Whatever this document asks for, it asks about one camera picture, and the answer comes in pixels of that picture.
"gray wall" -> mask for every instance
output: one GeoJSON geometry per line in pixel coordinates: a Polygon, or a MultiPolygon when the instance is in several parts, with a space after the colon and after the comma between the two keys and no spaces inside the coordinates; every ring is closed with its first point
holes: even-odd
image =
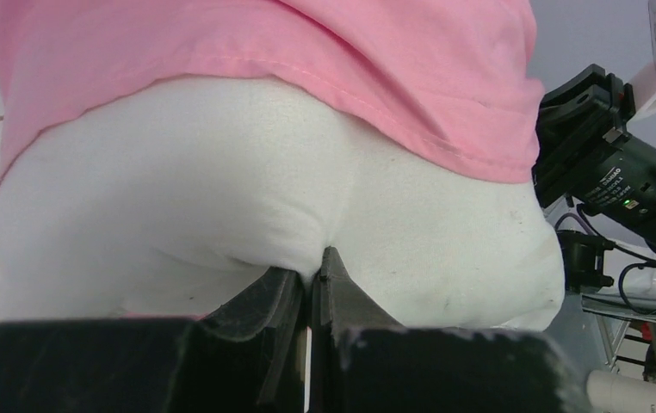
{"type": "MultiPolygon", "coordinates": [[[[628,81],[652,61],[647,0],[531,0],[538,41],[529,74],[551,90],[596,63],[628,81]]],[[[656,115],[630,123],[630,132],[656,146],[656,115]]],[[[605,219],[595,220],[609,237],[640,243],[605,219]]]]}

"garment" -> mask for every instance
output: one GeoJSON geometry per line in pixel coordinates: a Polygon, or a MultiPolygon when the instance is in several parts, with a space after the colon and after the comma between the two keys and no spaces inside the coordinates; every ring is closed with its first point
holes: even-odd
{"type": "Polygon", "coordinates": [[[528,0],[0,0],[0,181],[40,131],[198,74],[273,75],[443,168],[527,182],[534,42],[528,0]]]}
{"type": "Polygon", "coordinates": [[[22,154],[0,319],[208,313],[269,266],[309,281],[329,245],[407,325],[543,330],[563,298],[530,182],[447,171],[274,78],[186,77],[22,154]]]}

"white cylinder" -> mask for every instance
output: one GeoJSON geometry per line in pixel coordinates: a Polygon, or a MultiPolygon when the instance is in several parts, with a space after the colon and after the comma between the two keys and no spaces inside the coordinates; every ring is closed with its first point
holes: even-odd
{"type": "Polygon", "coordinates": [[[656,384],[607,372],[592,372],[586,382],[591,404],[609,413],[656,413],[656,384]]]}

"pink cloth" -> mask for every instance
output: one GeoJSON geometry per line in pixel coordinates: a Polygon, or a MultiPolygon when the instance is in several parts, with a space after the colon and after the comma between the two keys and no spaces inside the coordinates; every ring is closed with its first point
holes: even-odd
{"type": "Polygon", "coordinates": [[[274,75],[448,170],[526,182],[528,0],[0,0],[0,182],[42,130],[185,74],[274,75]]]}

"white cloth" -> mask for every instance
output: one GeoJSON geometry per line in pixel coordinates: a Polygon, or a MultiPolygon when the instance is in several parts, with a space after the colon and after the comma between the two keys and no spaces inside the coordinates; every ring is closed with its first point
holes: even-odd
{"type": "Polygon", "coordinates": [[[530,183],[441,169],[275,79],[182,77],[18,160],[0,319],[208,313],[268,266],[309,279],[328,245],[410,326],[543,330],[563,298],[530,183]]]}

